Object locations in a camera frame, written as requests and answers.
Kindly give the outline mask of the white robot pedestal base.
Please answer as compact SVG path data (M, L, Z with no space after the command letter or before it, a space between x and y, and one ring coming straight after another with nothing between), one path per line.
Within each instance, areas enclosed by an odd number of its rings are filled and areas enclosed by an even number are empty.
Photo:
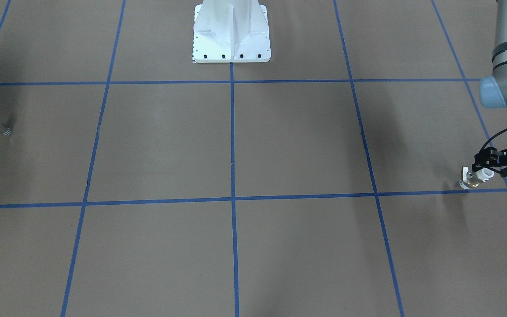
M265 63L272 57L268 10L257 0L204 0L195 6L194 63Z

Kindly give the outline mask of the white PPR pipe fitting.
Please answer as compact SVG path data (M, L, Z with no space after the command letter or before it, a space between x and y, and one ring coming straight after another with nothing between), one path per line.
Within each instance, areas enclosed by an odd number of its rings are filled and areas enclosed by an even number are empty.
M488 180L493 178L494 175L495 172L487 168L482 168L478 171L472 171L472 169L464 166L461 169L459 186L463 189L476 188L480 184L486 183Z

